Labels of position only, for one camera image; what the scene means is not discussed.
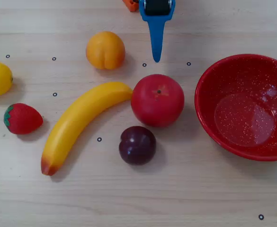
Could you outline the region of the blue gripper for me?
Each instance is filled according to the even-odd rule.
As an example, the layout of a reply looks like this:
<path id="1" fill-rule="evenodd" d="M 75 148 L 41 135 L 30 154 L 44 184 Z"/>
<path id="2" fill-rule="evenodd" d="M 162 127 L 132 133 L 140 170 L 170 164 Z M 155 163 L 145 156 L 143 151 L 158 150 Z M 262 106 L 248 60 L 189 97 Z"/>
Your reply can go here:
<path id="1" fill-rule="evenodd" d="M 139 0 L 138 3 L 143 21 L 150 21 L 152 56 L 155 62 L 159 62 L 162 52 L 164 22 L 172 19 L 176 2 L 174 0 Z"/>

